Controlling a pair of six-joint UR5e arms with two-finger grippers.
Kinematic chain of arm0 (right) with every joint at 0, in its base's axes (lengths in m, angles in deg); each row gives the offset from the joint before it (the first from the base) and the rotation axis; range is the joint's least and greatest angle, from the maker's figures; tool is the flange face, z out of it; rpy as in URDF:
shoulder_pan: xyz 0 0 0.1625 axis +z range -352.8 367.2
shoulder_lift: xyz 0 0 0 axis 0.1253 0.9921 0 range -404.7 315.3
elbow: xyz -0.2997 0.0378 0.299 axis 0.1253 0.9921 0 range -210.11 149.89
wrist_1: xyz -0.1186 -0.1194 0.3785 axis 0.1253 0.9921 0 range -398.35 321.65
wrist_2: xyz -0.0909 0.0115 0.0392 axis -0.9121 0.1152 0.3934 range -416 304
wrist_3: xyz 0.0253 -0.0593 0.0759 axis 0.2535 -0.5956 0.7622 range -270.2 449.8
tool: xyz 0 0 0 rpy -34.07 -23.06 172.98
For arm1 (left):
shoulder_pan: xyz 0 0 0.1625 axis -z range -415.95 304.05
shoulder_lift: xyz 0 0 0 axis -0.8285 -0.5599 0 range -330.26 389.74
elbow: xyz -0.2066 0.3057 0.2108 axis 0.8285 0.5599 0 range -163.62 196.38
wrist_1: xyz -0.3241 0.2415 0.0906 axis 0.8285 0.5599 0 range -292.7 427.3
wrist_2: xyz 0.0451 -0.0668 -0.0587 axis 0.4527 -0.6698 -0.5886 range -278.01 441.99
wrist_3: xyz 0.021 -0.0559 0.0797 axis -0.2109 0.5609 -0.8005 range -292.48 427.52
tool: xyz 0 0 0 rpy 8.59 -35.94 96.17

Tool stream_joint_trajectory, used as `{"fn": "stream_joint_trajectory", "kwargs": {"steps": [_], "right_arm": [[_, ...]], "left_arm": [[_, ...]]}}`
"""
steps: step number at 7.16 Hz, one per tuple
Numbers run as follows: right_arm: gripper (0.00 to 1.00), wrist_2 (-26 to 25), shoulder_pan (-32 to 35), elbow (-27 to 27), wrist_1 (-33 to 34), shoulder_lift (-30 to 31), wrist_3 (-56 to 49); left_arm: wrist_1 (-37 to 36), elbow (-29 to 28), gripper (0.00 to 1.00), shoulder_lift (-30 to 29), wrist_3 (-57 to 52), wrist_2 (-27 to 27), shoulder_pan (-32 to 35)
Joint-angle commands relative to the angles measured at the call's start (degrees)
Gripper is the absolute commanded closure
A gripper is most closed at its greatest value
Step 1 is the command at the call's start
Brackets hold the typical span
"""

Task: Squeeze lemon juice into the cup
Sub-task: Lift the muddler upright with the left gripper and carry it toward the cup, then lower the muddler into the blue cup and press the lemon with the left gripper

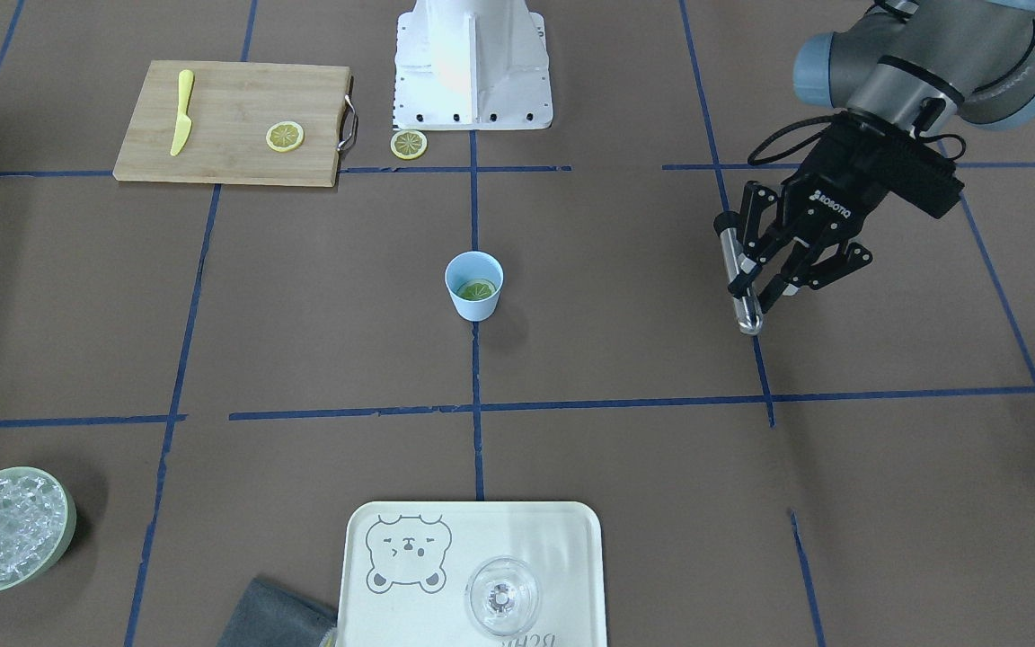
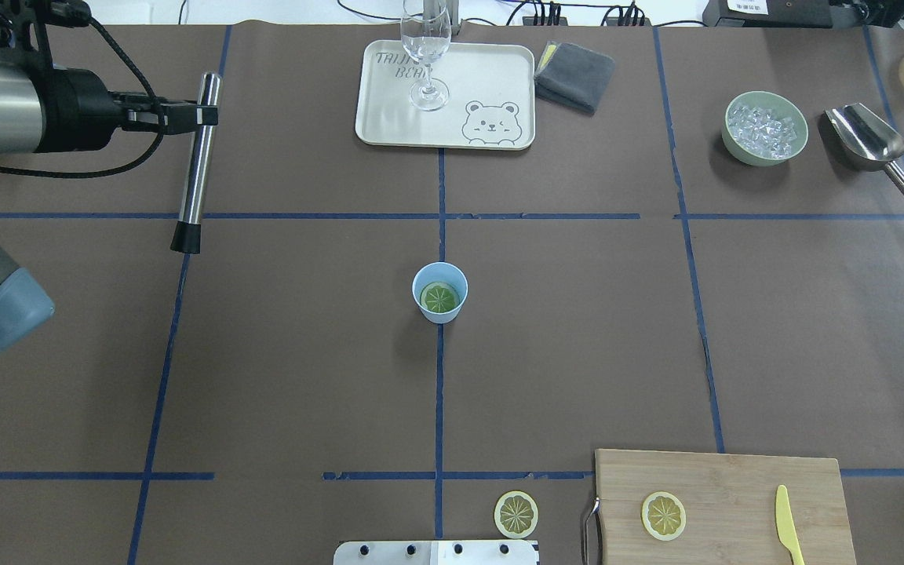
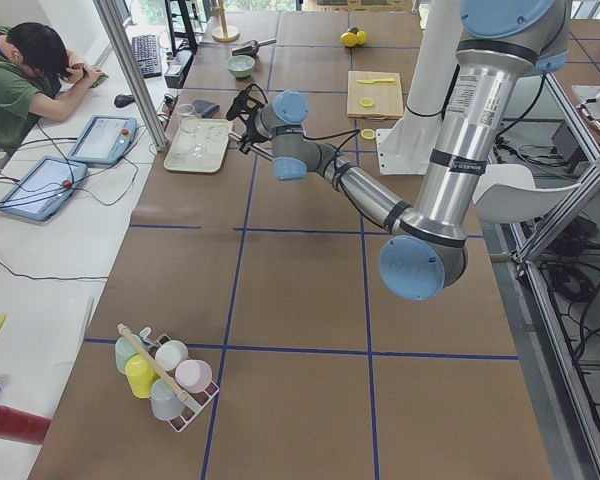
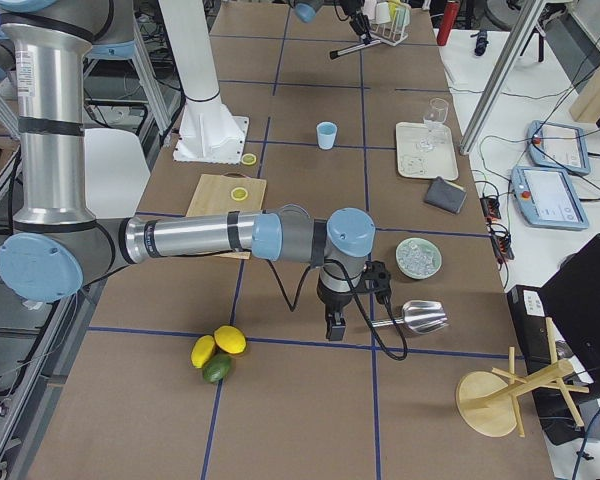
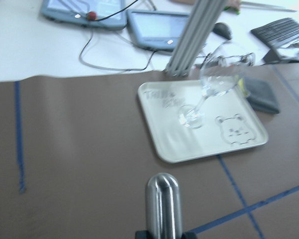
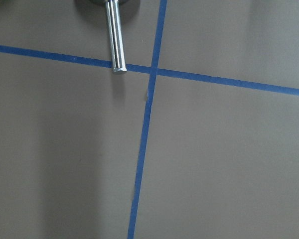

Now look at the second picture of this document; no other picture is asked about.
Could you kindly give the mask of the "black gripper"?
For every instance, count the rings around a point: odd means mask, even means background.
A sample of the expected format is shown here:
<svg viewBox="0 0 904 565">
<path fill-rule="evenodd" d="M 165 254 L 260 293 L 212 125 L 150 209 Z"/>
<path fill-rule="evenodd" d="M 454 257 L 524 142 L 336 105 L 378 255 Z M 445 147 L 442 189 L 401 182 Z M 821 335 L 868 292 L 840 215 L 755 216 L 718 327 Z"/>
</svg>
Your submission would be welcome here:
<svg viewBox="0 0 904 565">
<path fill-rule="evenodd" d="M 160 131 L 157 122 L 136 122 L 130 112 L 155 118 L 153 100 L 145 92 L 112 92 L 87 69 L 36 69 L 35 89 L 41 101 L 44 133 L 36 153 L 97 151 L 111 142 L 116 129 Z M 216 104 L 163 100 L 160 124 L 165 135 L 197 132 L 219 124 Z"/>
</svg>

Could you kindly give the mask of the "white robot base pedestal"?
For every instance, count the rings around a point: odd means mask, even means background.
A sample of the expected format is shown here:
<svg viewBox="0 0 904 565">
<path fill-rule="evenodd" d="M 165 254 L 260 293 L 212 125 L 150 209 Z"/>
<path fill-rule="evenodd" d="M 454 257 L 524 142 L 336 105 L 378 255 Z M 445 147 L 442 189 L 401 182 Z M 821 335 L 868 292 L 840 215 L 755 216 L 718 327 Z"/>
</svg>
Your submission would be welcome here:
<svg viewBox="0 0 904 565">
<path fill-rule="evenodd" d="M 351 541 L 334 564 L 539 564 L 538 544 L 518 539 Z"/>
</svg>

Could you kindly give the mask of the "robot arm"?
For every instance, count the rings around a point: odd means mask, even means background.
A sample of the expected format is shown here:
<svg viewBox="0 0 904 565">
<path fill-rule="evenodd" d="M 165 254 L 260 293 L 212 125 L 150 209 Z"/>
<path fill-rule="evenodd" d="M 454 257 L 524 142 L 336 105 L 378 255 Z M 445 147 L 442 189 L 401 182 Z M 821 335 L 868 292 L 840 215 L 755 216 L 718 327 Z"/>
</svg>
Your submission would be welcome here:
<svg viewBox="0 0 904 565">
<path fill-rule="evenodd" d="M 151 133 L 155 139 L 194 137 L 185 202 L 173 233 L 173 250 L 197 253 L 201 176 L 207 144 L 219 124 L 221 76 L 207 74 L 194 100 L 153 96 L 147 89 L 119 92 L 87 69 L 0 62 L 0 156 L 98 151 L 115 132 Z M 158 141 L 129 163 L 100 170 L 43 170 L 0 163 L 0 174 L 86 181 L 135 169 L 157 151 Z M 55 304 L 27 268 L 0 247 L 0 354 L 53 317 Z"/>
</svg>

